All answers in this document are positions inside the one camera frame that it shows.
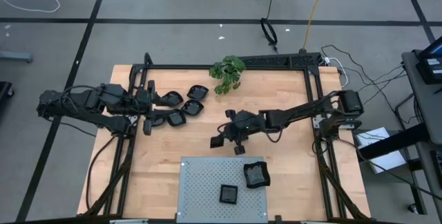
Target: wooden table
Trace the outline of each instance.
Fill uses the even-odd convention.
[[[129,65],[116,65],[110,82],[127,88],[130,69]],[[226,109],[257,113],[260,109],[289,109],[307,102],[305,79],[300,71],[245,71],[241,87],[224,96],[214,93],[218,81],[210,78],[207,70],[151,69],[147,78],[155,80],[160,95],[177,91],[187,100],[188,90],[196,84],[206,86],[210,92],[202,102],[203,112],[197,117],[188,117],[184,126],[174,128],[164,124],[154,128],[151,136],[145,136],[142,124],[139,126],[124,218],[174,218],[182,156],[234,156],[234,145],[227,140],[222,148],[209,148],[210,138],[218,134],[217,127],[229,121],[224,114]],[[336,68],[321,67],[320,78],[324,94],[340,89]],[[311,82],[316,92],[314,81]],[[98,131],[92,157],[110,137],[107,130]],[[350,131],[341,130],[340,138],[353,142]],[[262,156],[268,163],[271,175],[271,186],[267,188],[269,220],[275,215],[281,215],[286,221],[326,220],[317,158],[311,150],[313,140],[311,120],[305,119],[286,128],[279,143],[270,142],[263,133],[252,135],[244,142],[247,156]],[[91,203],[109,182],[116,144],[114,141],[93,167]],[[343,142],[335,142],[334,148],[341,185],[362,213],[369,216],[354,148]],[[338,216],[336,196],[332,186],[329,188],[334,216]],[[111,213],[116,210],[118,195],[117,186]],[[78,213],[85,211],[83,190]]]

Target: perforated metal tray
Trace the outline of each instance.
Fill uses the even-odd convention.
[[[248,157],[182,157],[177,223],[268,223],[265,187],[247,189]],[[238,186],[236,205],[220,203],[221,185]]]

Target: green plant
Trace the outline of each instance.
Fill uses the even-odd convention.
[[[209,70],[209,75],[221,80],[221,84],[215,87],[218,95],[226,94],[230,88],[237,89],[240,85],[241,73],[246,69],[246,64],[235,55],[226,56],[221,62],[216,62]]]

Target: white cable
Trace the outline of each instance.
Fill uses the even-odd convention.
[[[7,3],[8,5],[12,6],[13,8],[19,9],[19,10],[26,10],[26,11],[31,11],[31,12],[44,12],[44,13],[53,13],[56,12],[59,8],[60,8],[60,2],[58,2],[58,0],[55,0],[57,2],[57,7],[55,8],[55,10],[38,10],[38,9],[27,9],[27,8],[22,8],[19,6],[14,6],[13,4],[9,3],[6,0],[3,0],[5,3]]]
[[[344,66],[341,64],[341,62],[338,59],[334,58],[334,57],[326,57],[325,61],[327,62],[327,60],[329,60],[329,61],[330,60],[335,60],[335,61],[337,61],[339,63],[340,69],[342,70],[342,72],[344,73],[344,76],[345,76],[345,83],[344,83],[344,85],[340,85],[340,87],[343,88],[344,86],[347,86],[347,84],[348,84],[348,76],[347,76],[347,73],[345,72]]]

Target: gray floor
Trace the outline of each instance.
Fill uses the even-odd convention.
[[[51,0],[10,0],[29,8],[54,7]],[[274,0],[270,18],[307,19],[315,0]],[[428,21],[442,21],[442,5],[437,0],[418,0]],[[88,18],[95,0],[60,0],[53,14],[24,12],[0,2],[0,17]],[[99,18],[137,19],[259,19],[267,13],[269,0],[103,0]],[[410,0],[321,0],[315,19],[418,21]],[[32,64],[0,62],[0,81],[14,84],[16,95],[0,119],[0,222],[17,216],[50,123],[38,118],[35,107],[45,89],[62,90],[73,65],[86,24],[7,24],[0,23],[0,49],[26,51],[35,56]],[[274,26],[280,53],[297,53],[304,41],[306,26]],[[442,28],[432,28],[442,35]],[[309,51],[334,44],[361,63],[372,77],[389,72],[401,61],[401,53],[425,48],[429,42],[420,26],[312,26]],[[332,48],[330,57],[345,67],[359,69],[346,55]],[[114,64],[141,62],[149,52],[157,64],[211,64],[225,55],[273,54],[259,25],[253,24],[95,24],[80,64],[75,84],[107,82]],[[360,77],[349,71],[346,88],[363,86]],[[406,77],[393,81],[385,94],[395,106],[411,93]],[[376,93],[368,87],[363,100]],[[403,118],[414,115],[411,104],[402,109]],[[361,117],[364,129],[399,129],[379,95],[365,105]],[[89,124],[79,127],[95,131]],[[86,175],[93,139],[70,127],[60,127],[48,159],[28,220],[74,216]],[[434,205],[425,197],[427,216],[408,213],[412,203],[410,188],[387,175],[374,175],[361,165],[372,216],[399,223],[436,223]],[[402,169],[398,174],[407,176]],[[418,174],[426,187],[425,176]]]

